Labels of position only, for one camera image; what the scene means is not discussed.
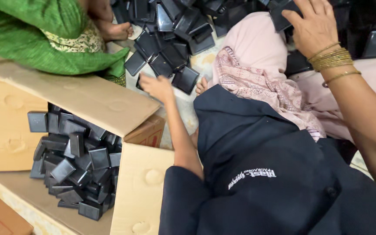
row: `foot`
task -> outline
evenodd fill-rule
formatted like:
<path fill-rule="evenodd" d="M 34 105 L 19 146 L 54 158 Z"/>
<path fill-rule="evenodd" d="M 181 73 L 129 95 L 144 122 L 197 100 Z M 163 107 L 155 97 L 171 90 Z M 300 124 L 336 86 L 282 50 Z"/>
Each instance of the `foot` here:
<path fill-rule="evenodd" d="M 191 135 L 191 141 L 194 144 L 195 149 L 198 149 L 198 127 L 195 132 Z"/>
<path fill-rule="evenodd" d="M 93 19 L 112 22 L 114 13 L 112 11 L 110 0 L 86 0 L 88 2 L 88 14 Z"/>
<path fill-rule="evenodd" d="M 208 82 L 206 78 L 202 78 L 201 82 L 197 83 L 197 89 L 195 89 L 195 92 L 197 93 L 197 96 L 201 95 L 208 89 Z"/>
<path fill-rule="evenodd" d="M 101 32 L 105 42 L 114 40 L 126 40 L 133 35 L 133 28 L 130 23 L 112 24 L 104 20 L 95 20 L 95 25 Z"/>

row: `woman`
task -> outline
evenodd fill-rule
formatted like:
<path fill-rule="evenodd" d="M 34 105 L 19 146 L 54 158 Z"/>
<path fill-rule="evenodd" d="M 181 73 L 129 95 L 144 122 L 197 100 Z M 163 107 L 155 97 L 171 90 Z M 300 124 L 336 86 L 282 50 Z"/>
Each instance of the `woman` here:
<path fill-rule="evenodd" d="M 295 44 L 320 70 L 376 180 L 376 94 L 337 44 L 327 0 L 295 3 L 304 18 L 283 12 Z M 142 76 L 140 85 L 164 103 L 175 148 L 160 234 L 376 234 L 376 183 L 350 168 L 331 139 L 316 140 L 268 103 L 218 84 L 194 101 L 198 158 L 168 80 Z"/>
<path fill-rule="evenodd" d="M 62 75 L 109 68 L 105 78 L 125 86 L 128 49 L 107 54 L 105 42 L 133 29 L 113 17 L 108 0 L 0 0 L 0 56 Z"/>

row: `bangle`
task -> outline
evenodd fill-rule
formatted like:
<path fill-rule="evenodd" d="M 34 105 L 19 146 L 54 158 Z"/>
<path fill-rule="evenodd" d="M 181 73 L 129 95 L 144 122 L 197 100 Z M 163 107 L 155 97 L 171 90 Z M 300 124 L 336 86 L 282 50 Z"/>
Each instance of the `bangle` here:
<path fill-rule="evenodd" d="M 316 72 L 343 65 L 353 65 L 352 57 L 345 48 L 340 48 L 324 55 L 313 56 L 308 61 Z"/>
<path fill-rule="evenodd" d="M 325 88 L 329 88 L 328 87 L 328 84 L 333 81 L 333 80 L 336 80 L 338 78 L 341 78 L 341 77 L 344 77 L 344 76 L 348 76 L 348 75 L 352 75 L 352 74 L 362 74 L 360 71 L 356 70 L 356 71 L 351 71 L 351 72 L 344 72 L 344 73 L 341 73 L 341 74 L 338 74 L 334 77 L 332 77 L 331 79 L 325 81 L 322 86 L 325 87 Z"/>
<path fill-rule="evenodd" d="M 333 43 L 332 45 L 328 45 L 328 46 L 325 47 L 324 49 L 322 49 L 322 50 L 316 52 L 316 53 L 315 53 L 313 56 L 311 56 L 308 60 L 311 60 L 313 57 L 317 56 L 318 54 L 322 53 L 323 51 L 325 51 L 325 50 L 327 50 L 327 49 L 330 49 L 330 48 L 332 48 L 332 47 L 334 47 L 334 46 L 336 46 L 336 45 L 339 45 L 339 44 L 340 44 L 340 42 L 335 42 L 335 43 Z"/>

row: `green fabric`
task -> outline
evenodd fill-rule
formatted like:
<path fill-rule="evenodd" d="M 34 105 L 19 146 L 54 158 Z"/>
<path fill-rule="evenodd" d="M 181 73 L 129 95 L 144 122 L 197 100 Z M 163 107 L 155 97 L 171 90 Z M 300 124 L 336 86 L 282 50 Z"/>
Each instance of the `green fabric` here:
<path fill-rule="evenodd" d="M 66 39 L 79 37 L 88 22 L 77 0 L 0 0 L 0 11 Z"/>
<path fill-rule="evenodd" d="M 24 0 L 0 0 L 0 2 L 2 1 L 24 2 Z M 44 2 L 53 1 L 71 0 L 45 0 Z M 45 13 L 39 12 L 37 15 L 56 15 L 56 13 L 47 12 L 48 10 L 58 12 L 60 20 L 67 15 L 67 13 L 59 14 L 59 10 L 54 8 L 41 9 Z M 128 48 L 115 54 L 58 51 L 50 45 L 49 40 L 39 28 L 0 11 L 0 56 L 25 66 L 61 75 L 86 74 L 108 68 L 108 78 L 120 78 L 125 74 L 124 62 L 128 52 Z"/>

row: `dark blue shirt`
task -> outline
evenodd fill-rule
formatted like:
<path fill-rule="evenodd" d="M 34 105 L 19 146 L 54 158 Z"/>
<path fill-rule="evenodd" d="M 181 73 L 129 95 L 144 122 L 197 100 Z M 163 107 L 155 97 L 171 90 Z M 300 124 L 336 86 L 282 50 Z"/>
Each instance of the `dark blue shirt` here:
<path fill-rule="evenodd" d="M 376 234 L 376 184 L 328 139 L 220 86 L 194 107 L 205 181 L 166 171 L 159 234 Z"/>

